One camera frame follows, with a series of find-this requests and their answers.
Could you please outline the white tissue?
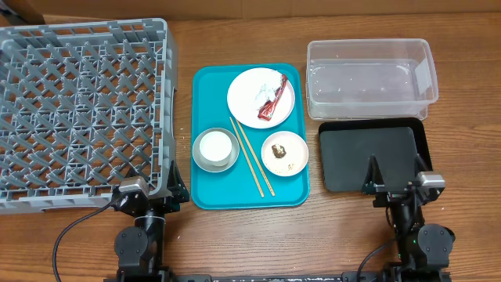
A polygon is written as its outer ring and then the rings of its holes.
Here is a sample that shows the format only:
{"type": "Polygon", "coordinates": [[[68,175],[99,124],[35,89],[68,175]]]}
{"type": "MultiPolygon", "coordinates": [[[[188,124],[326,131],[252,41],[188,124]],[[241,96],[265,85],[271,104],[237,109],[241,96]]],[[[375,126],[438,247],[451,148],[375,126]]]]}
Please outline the white tissue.
{"type": "Polygon", "coordinates": [[[276,91],[279,89],[280,84],[267,82],[264,83],[258,94],[255,96],[254,105],[259,108],[264,106],[267,102],[273,102],[276,98],[276,91]]]}

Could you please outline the white paper cup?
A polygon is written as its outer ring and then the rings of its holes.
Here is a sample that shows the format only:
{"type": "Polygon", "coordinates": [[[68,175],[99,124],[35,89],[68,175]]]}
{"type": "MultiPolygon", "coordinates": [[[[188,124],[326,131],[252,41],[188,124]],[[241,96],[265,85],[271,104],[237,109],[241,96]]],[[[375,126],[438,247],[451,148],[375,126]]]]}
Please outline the white paper cup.
{"type": "Polygon", "coordinates": [[[232,140],[221,129],[207,131],[200,138],[199,151],[203,163],[222,167],[229,163],[232,140]]]}

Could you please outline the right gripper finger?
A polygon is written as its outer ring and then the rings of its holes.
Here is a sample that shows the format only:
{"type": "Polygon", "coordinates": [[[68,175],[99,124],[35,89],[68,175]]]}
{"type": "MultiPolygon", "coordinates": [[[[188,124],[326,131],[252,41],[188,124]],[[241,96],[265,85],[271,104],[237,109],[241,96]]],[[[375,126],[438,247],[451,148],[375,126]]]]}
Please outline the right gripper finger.
{"type": "Polygon", "coordinates": [[[385,187],[383,176],[380,172],[376,156],[372,154],[369,157],[369,165],[364,183],[362,185],[363,193],[379,193],[385,187]]]}
{"type": "Polygon", "coordinates": [[[417,154],[414,157],[414,172],[416,175],[418,175],[421,172],[429,172],[430,169],[427,165],[427,163],[424,161],[424,159],[417,154]]]}

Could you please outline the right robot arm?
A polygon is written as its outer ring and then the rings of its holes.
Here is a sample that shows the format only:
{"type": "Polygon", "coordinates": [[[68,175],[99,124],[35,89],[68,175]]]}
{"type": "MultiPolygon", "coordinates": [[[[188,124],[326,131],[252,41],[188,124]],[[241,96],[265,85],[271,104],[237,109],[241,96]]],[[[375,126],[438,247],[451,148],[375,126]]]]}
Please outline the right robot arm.
{"type": "Polygon", "coordinates": [[[449,228],[426,224],[422,207],[436,201],[445,189],[442,175],[428,169],[421,156],[415,161],[416,178],[401,190],[385,187],[377,159],[369,157],[369,165],[362,192],[375,196],[373,206],[384,208],[387,223],[395,237],[369,253],[360,263],[357,281],[450,281],[449,255],[456,235],[449,228]],[[362,272],[365,264],[376,254],[393,244],[398,249],[398,262],[388,262],[374,275],[362,272]]]}

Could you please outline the red snack wrapper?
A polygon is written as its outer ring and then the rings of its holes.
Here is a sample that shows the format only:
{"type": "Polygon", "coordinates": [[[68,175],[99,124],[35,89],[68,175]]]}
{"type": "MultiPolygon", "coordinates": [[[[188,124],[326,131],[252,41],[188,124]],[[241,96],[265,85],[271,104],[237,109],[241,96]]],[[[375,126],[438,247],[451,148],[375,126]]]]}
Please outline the red snack wrapper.
{"type": "Polygon", "coordinates": [[[281,75],[280,86],[273,92],[274,100],[267,100],[266,103],[259,109],[258,118],[270,121],[275,112],[276,106],[282,97],[283,91],[286,88],[288,77],[285,74],[281,75]]]}

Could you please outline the grey bowl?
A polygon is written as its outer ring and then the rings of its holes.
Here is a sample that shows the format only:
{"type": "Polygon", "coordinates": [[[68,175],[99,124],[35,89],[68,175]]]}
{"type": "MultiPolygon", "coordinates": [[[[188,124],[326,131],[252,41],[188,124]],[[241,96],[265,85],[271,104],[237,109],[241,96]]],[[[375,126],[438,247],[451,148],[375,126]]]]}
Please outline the grey bowl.
{"type": "Polygon", "coordinates": [[[200,133],[196,137],[194,144],[193,144],[193,147],[192,147],[192,157],[193,157],[193,160],[195,161],[196,165],[206,172],[213,172],[213,173],[223,172],[223,171],[230,169],[235,164],[235,162],[239,156],[239,153],[240,153],[240,145],[238,144],[237,138],[229,130],[224,129],[224,128],[209,128],[209,129],[205,130],[204,132],[200,133]],[[222,131],[226,132],[226,134],[232,140],[232,153],[230,155],[229,163],[227,165],[222,166],[222,167],[217,167],[214,165],[209,165],[209,164],[203,163],[201,156],[200,156],[200,151],[199,151],[199,142],[200,142],[201,136],[205,132],[215,130],[215,129],[221,129],[222,131]]]}

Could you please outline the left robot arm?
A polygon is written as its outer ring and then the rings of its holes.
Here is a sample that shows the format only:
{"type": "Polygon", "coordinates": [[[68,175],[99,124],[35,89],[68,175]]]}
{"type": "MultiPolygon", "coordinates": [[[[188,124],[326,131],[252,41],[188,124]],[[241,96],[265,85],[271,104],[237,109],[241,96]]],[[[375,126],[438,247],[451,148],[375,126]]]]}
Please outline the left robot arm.
{"type": "Polygon", "coordinates": [[[163,264],[165,215],[179,212],[189,201],[175,161],[170,163],[167,184],[160,196],[152,198],[146,180],[130,171],[113,191],[112,207],[134,218],[114,241],[118,257],[116,281],[176,281],[170,267],[163,264]]]}

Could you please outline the brown food scrap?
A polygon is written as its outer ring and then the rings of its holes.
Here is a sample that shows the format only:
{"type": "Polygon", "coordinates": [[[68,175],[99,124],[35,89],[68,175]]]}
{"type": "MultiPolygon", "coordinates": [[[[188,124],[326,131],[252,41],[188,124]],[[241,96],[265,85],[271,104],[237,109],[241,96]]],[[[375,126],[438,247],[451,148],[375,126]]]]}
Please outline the brown food scrap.
{"type": "Polygon", "coordinates": [[[272,152],[273,152],[275,158],[283,158],[287,154],[285,147],[278,144],[278,143],[272,145],[272,152]]]}

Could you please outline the pink small bowl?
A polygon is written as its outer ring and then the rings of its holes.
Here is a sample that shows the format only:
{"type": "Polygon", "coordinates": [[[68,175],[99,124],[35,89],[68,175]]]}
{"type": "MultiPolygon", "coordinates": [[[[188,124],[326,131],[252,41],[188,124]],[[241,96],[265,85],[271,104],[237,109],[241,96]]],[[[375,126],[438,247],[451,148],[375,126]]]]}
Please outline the pink small bowl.
{"type": "Polygon", "coordinates": [[[261,159],[274,175],[289,177],[301,172],[308,163],[308,146],[296,133],[280,131],[271,134],[261,146],[261,159]],[[275,158],[272,145],[280,144],[287,152],[283,158],[275,158]]]}

